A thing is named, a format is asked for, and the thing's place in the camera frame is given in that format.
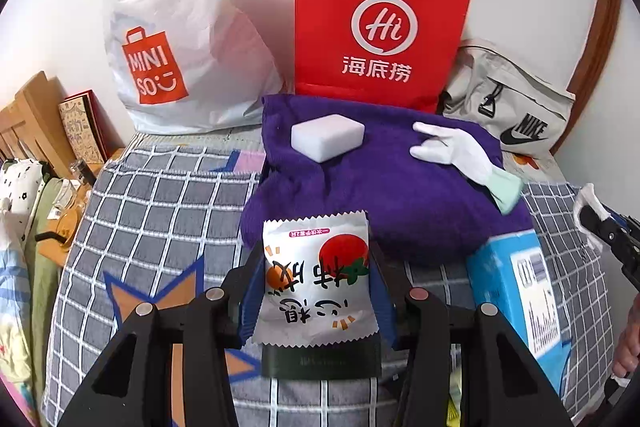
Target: white block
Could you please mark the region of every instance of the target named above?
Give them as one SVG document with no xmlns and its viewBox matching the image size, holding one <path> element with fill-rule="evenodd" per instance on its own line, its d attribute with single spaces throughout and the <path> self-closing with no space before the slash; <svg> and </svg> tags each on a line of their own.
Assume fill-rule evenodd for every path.
<svg viewBox="0 0 640 427">
<path fill-rule="evenodd" d="M 364 125 L 339 114 L 291 127 L 291 147 L 318 163 L 360 147 L 363 139 Z"/>
</svg>

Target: mint green cuff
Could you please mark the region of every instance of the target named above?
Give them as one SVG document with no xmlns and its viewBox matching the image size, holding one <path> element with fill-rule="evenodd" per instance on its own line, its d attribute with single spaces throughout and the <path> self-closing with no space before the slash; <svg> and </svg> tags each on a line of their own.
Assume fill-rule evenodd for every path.
<svg viewBox="0 0 640 427">
<path fill-rule="evenodd" d="M 523 185 L 520 178 L 495 165 L 492 165 L 491 175 L 486 182 L 503 216 L 509 214 L 518 203 Z"/>
</svg>

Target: purple cloth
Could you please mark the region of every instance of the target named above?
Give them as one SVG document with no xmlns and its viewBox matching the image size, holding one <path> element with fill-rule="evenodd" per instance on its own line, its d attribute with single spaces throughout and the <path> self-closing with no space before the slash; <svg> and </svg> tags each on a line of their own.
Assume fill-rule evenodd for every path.
<svg viewBox="0 0 640 427">
<path fill-rule="evenodd" d="M 364 143 L 318 164 L 291 148 L 291 126 L 328 114 L 363 123 Z M 253 247 L 266 220 L 366 210 L 383 251 L 429 267 L 464 259 L 494 235 L 533 228 L 524 200 L 503 216 L 488 190 L 455 167 L 413 158 L 409 147 L 426 139 L 412 129 L 415 121 L 467 131 L 502 167 L 498 140 L 476 123 L 313 96 L 265 97 L 262 140 L 272 170 L 244 206 L 245 243 Z"/>
</svg>

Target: plaid bedspread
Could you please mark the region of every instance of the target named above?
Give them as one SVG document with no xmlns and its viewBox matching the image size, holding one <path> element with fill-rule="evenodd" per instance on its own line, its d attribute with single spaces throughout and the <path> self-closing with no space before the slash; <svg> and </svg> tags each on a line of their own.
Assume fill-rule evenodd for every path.
<svg viewBox="0 0 640 427">
<path fill-rule="evenodd" d="M 196 259 L 204 260 L 205 288 L 244 263 L 248 250 L 239 237 L 239 219 L 260 174 L 225 172 L 233 154 L 199 146 L 138 146 L 103 169 L 56 298 L 41 404 L 52 425 L 116 330 L 111 280 L 154 299 Z M 572 224 L 575 191 L 530 184 L 524 197 L 552 278 L 563 340 L 572 340 L 562 399 L 575 415 L 598 392 L 612 361 L 604 278 L 597 255 Z M 406 273 L 445 302 L 474 307 L 463 264 L 436 270 L 406 264 Z M 259 361 L 260 346 L 248 344 L 242 356 Z M 460 363 L 455 347 L 451 356 L 454 365 Z M 380 381 L 405 364 L 406 353 L 386 352 Z M 241 426 L 386 427 L 396 414 L 396 401 L 376 378 L 303 383 L 246 375 L 232 383 Z"/>
</svg>

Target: blue tissue pack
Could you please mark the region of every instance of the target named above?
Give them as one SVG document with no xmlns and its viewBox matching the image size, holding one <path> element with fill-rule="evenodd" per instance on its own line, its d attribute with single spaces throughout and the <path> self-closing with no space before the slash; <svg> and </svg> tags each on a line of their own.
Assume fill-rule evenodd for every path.
<svg viewBox="0 0 640 427">
<path fill-rule="evenodd" d="M 492 237 L 467 258 L 466 268 L 476 305 L 497 306 L 559 395 L 571 344 L 562 345 L 551 279 L 536 232 Z"/>
</svg>

